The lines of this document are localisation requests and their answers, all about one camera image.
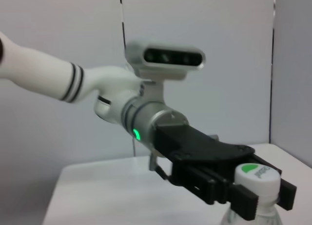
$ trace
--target silver cylindrical joint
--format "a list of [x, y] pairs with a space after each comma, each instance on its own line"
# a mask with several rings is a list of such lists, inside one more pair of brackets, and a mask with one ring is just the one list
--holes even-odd
[[187, 118], [162, 102], [132, 100], [122, 115], [125, 129], [152, 152], [158, 125], [187, 125]]

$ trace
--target green label on cap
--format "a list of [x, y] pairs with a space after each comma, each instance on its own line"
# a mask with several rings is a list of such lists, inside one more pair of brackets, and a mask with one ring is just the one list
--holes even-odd
[[244, 165], [242, 166], [242, 171], [244, 171], [245, 173], [248, 173], [251, 170], [254, 170], [258, 167], [258, 165], [255, 164], [249, 164], [249, 165]]

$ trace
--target green led light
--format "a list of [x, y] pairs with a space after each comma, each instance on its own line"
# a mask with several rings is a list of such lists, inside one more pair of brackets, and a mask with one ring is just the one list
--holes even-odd
[[141, 136], [140, 136], [140, 133], [138, 132], [138, 130], [133, 129], [133, 133], [135, 134], [136, 139], [137, 139], [138, 141], [140, 141], [140, 140], [141, 140]]

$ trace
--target camera lens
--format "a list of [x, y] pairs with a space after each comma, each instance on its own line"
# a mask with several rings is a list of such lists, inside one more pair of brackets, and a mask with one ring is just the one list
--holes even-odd
[[199, 66], [203, 57], [200, 53], [181, 52], [149, 48], [144, 53], [146, 62], [163, 63], [173, 65]]

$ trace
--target white arm segment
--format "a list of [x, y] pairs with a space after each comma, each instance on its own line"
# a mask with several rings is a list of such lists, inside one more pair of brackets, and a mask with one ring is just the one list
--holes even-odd
[[65, 102], [77, 102], [99, 91], [95, 112], [102, 119], [121, 123], [124, 105], [137, 96], [142, 79], [116, 66], [83, 69], [40, 51], [21, 47], [0, 32], [0, 78]]

